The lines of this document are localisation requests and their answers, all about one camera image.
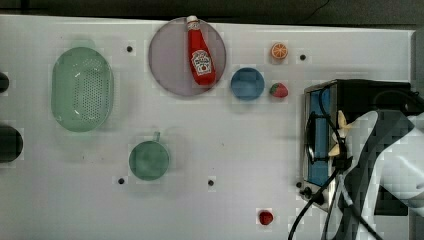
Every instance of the green mug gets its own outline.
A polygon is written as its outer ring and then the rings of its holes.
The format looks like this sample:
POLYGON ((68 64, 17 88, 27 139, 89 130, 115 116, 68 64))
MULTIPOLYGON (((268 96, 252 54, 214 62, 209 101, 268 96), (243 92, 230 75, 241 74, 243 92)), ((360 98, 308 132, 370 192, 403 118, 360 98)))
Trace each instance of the green mug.
POLYGON ((152 181, 162 177, 169 165, 169 154, 159 143, 160 133, 155 132, 154 140, 138 144, 131 152, 131 171, 141 180, 152 181))

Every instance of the orange fruit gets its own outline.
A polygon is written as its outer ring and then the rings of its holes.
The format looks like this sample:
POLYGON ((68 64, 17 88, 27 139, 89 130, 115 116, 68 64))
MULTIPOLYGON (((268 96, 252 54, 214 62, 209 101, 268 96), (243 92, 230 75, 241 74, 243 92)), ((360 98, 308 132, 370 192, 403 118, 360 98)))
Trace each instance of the orange fruit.
POLYGON ((275 59, 282 60, 287 56, 287 48, 282 43, 275 43, 271 48, 271 55, 275 59))

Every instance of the gray plate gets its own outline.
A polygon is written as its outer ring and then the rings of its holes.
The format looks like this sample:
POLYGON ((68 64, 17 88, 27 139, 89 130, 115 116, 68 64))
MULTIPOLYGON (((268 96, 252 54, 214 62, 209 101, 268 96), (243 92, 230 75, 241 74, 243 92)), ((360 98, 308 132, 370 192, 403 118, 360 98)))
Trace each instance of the gray plate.
MULTIPOLYGON (((217 84, 225 69, 224 42, 219 33, 202 20, 200 29, 214 61, 217 84)), ((185 18, 177 18, 159 29, 149 48, 149 66, 156 81, 180 96, 198 95, 214 86, 200 86, 194 81, 187 56, 187 38, 185 18)))

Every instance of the small red object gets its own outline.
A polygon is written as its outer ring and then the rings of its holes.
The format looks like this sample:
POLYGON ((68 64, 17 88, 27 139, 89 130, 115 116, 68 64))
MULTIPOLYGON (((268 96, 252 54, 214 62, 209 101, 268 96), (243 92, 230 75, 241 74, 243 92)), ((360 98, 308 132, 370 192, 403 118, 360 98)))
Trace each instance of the small red object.
POLYGON ((269 93, 277 98, 284 98, 289 95, 289 90, 284 86, 282 83, 275 83, 272 85, 271 89, 269 90, 269 93))
POLYGON ((188 57, 191 73, 199 85, 211 85, 215 82, 216 72, 209 48, 200 31, 200 21, 196 16, 187 18, 188 57))
POLYGON ((268 211, 262 211, 259 214, 259 222, 261 222, 262 225, 269 225, 272 220, 274 220, 274 217, 272 216, 272 213, 268 211))

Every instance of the ketchup bottle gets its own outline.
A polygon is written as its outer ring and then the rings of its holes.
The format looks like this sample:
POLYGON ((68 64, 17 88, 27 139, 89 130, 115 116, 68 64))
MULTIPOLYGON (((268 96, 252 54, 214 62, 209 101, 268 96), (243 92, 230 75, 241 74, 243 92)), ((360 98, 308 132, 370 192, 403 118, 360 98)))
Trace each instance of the ketchup bottle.
POLYGON ((187 17, 188 57, 191 73, 199 85, 215 82, 216 73, 211 54, 200 31, 200 22, 196 16, 187 17))

